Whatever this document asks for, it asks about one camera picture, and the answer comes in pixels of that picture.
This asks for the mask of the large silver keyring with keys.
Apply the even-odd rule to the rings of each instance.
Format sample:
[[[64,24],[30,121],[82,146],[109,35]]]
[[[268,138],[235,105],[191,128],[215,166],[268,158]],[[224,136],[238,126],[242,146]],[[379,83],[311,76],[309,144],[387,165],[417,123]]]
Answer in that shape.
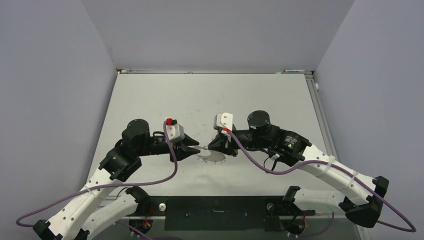
[[[194,149],[197,149],[200,151],[200,153],[196,154],[196,157],[198,160],[202,160],[205,163],[225,163],[227,158],[226,156],[218,151],[215,150],[209,150],[208,146],[193,146]]]

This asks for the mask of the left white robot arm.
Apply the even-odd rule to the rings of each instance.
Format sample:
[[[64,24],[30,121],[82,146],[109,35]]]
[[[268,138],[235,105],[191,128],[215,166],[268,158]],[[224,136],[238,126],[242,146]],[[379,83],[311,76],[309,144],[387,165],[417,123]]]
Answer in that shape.
[[[169,155],[176,164],[199,154],[198,145],[175,119],[166,119],[163,131],[154,133],[146,120],[130,121],[82,194],[71,197],[54,216],[37,221],[33,231],[42,240],[92,240],[125,216],[145,214],[150,210],[150,196],[142,184],[125,183],[142,166],[141,157]]]

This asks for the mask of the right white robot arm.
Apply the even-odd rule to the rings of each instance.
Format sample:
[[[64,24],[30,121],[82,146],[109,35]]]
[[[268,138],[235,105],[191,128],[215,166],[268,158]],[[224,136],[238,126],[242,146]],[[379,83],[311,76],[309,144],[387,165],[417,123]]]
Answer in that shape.
[[[378,222],[389,180],[358,173],[328,155],[300,134],[273,125],[266,111],[247,117],[248,129],[236,129],[233,115],[218,113],[213,127],[216,137],[208,149],[228,156],[265,152],[274,162],[288,166],[288,172],[302,170],[332,187],[331,191],[290,186],[282,207],[289,214],[318,211],[343,214],[356,225],[373,228]]]

